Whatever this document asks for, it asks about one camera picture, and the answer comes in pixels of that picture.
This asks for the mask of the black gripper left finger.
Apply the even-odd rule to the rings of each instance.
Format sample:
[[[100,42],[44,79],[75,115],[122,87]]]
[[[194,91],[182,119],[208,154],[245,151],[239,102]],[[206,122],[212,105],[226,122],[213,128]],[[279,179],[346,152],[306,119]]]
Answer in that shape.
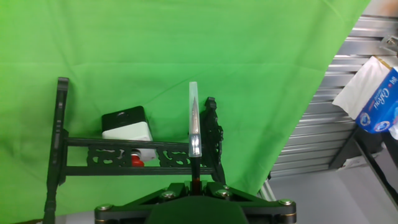
[[[95,208],[95,224],[123,223],[126,220],[132,220],[133,223],[144,223],[157,205],[189,196],[190,186],[191,183],[189,181],[171,183],[166,188],[125,205],[99,205]]]

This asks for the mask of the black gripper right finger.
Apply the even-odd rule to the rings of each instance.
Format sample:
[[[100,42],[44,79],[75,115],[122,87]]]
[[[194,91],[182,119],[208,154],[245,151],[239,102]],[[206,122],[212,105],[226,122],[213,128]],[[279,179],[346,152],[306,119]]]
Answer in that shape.
[[[294,224],[297,222],[296,203],[291,199],[268,201],[220,182],[208,182],[202,192],[203,195],[237,205],[249,223]]]

